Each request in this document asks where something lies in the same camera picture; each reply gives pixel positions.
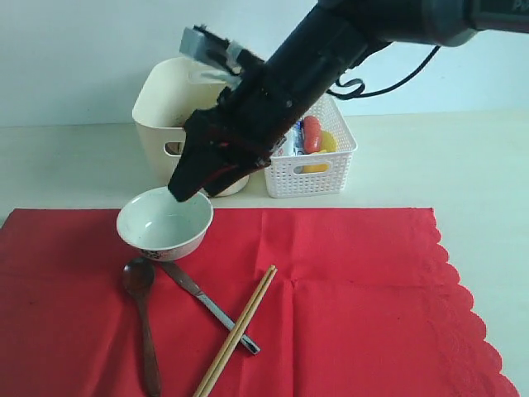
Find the white basket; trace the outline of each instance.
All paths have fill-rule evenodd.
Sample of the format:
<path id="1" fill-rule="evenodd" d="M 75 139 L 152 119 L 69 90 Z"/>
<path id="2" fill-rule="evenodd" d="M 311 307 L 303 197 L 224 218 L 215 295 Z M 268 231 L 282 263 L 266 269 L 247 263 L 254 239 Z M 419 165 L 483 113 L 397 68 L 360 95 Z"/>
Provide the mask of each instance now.
<path id="1" fill-rule="evenodd" d="M 167 185 L 180 155 L 166 150 L 167 143 L 184 143 L 182 125 L 195 109 L 216 105 L 226 85 L 218 80 L 198 79 L 196 73 L 212 68 L 186 57 L 157 64 L 150 72 L 132 109 L 132 118 L 150 167 L 160 186 Z M 233 194 L 248 182 L 244 178 L 219 195 Z"/>
<path id="2" fill-rule="evenodd" d="M 316 116 L 320 120 L 322 129 L 335 137 L 338 150 L 335 153 L 314 155 L 273 156 L 272 165 L 264 171 L 264 175 L 268 193 L 276 199 L 336 194 L 346 186 L 357 145 L 334 99 L 328 94 L 323 95 L 305 116 L 307 115 Z M 304 165 L 321 164 L 327 165 L 325 171 L 310 174 L 294 171 Z"/>

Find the white wall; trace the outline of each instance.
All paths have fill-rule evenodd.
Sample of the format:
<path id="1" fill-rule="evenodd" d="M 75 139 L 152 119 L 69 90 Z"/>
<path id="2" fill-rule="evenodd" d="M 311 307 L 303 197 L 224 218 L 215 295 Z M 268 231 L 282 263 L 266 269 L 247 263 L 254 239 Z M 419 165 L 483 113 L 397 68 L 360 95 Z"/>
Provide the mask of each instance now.
<path id="1" fill-rule="evenodd" d="M 4 0 L 0 126 L 130 122 L 146 75 L 178 54 L 185 26 L 206 23 L 266 58 L 314 3 Z M 428 51 L 395 45 L 356 74 L 369 89 L 383 88 L 414 69 Z M 527 107 L 528 66 L 529 36 L 483 33 L 464 47 L 444 49 L 396 93 L 341 108 L 346 114 L 378 114 Z"/>

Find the butter knife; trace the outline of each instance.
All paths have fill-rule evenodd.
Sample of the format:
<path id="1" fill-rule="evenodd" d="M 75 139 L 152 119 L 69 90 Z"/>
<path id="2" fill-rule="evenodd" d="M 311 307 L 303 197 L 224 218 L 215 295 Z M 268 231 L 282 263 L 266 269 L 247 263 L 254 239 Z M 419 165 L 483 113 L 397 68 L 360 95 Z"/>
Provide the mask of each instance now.
<path id="1" fill-rule="evenodd" d="M 218 320 L 228 328 L 232 330 L 235 326 L 235 323 L 225 314 L 221 308 L 215 304 L 211 299 L 208 298 L 206 294 L 195 284 L 193 279 L 189 277 L 178 265 L 173 262 L 159 262 L 164 272 L 174 280 L 176 284 L 188 291 L 192 296 L 197 298 L 200 302 L 206 306 L 212 314 L 218 318 Z M 260 348 L 257 344 L 251 340 L 247 335 L 243 335 L 241 338 L 241 344 L 246 347 L 252 354 L 257 354 L 260 352 Z"/>

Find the knife handle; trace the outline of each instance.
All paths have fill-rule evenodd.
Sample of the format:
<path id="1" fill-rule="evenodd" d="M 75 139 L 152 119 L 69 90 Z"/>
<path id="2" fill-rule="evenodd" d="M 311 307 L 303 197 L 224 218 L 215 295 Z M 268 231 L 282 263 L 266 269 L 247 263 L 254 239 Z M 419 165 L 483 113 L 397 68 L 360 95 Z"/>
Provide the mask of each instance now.
<path id="1" fill-rule="evenodd" d="M 228 328 L 228 330 L 232 330 L 235 326 L 235 323 L 227 316 L 226 313 L 222 311 L 221 308 L 215 304 L 211 299 L 208 298 L 206 294 L 203 292 L 201 294 L 196 295 L 197 299 L 200 300 L 208 309 L 210 312 L 213 313 L 213 315 L 218 318 L 218 320 L 224 325 L 224 327 Z M 253 355 L 260 352 L 259 346 L 251 340 L 250 337 L 248 337 L 246 334 L 244 334 L 241 338 L 241 344 L 246 347 L 252 353 Z"/>

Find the bowl rim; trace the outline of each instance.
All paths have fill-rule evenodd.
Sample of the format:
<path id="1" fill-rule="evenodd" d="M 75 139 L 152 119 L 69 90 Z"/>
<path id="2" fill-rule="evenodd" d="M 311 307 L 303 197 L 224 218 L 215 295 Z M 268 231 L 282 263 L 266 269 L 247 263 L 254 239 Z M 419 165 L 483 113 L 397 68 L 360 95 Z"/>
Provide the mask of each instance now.
<path id="1" fill-rule="evenodd" d="M 173 249 L 176 249 L 176 248 L 180 248 L 182 246 L 186 246 L 188 245 L 189 243 L 197 240 L 200 238 L 200 236 L 203 236 L 204 233 L 208 230 L 208 228 L 211 226 L 212 222 L 213 222 L 213 213 L 214 213 L 214 208 L 213 208 L 213 204 L 211 202 L 211 200 L 206 196 L 206 194 L 202 193 L 202 192 L 197 192 L 194 196 L 199 196 L 202 198 L 202 200 L 205 200 L 206 203 L 207 203 L 207 206 L 209 208 L 209 219 L 207 220 L 206 222 L 206 225 L 200 230 L 200 232 L 196 233 L 195 236 L 189 238 L 188 240 L 186 240 L 185 242 L 180 242 L 179 244 L 174 244 L 172 246 L 140 246 L 138 244 L 134 244 L 131 242 L 130 239 L 126 238 L 125 236 L 123 236 L 122 232 L 120 231 L 120 228 L 119 228 L 119 223 L 120 223 L 120 219 L 123 218 L 123 211 L 124 209 L 131 205 L 132 203 L 134 203 L 137 199 L 140 199 L 144 196 L 146 196 L 147 194 L 152 194 L 154 193 L 155 191 L 157 190 L 162 190 L 162 189 L 167 189 L 167 191 L 169 192 L 169 189 L 165 186 L 162 186 L 162 187 L 159 187 L 159 188 L 154 188 L 154 189 L 150 189 L 150 190 L 146 190 L 145 192 L 143 193 L 140 193 L 138 194 L 137 196 L 135 196 L 134 198 L 132 198 L 131 200 L 129 200 L 119 211 L 119 214 L 117 215 L 117 218 L 116 218 L 116 230 L 117 230 L 117 234 L 119 235 L 119 237 L 126 243 L 128 244 L 129 246 L 132 246 L 138 250 L 141 250 L 141 251 L 168 251 L 168 250 L 173 250 Z"/>

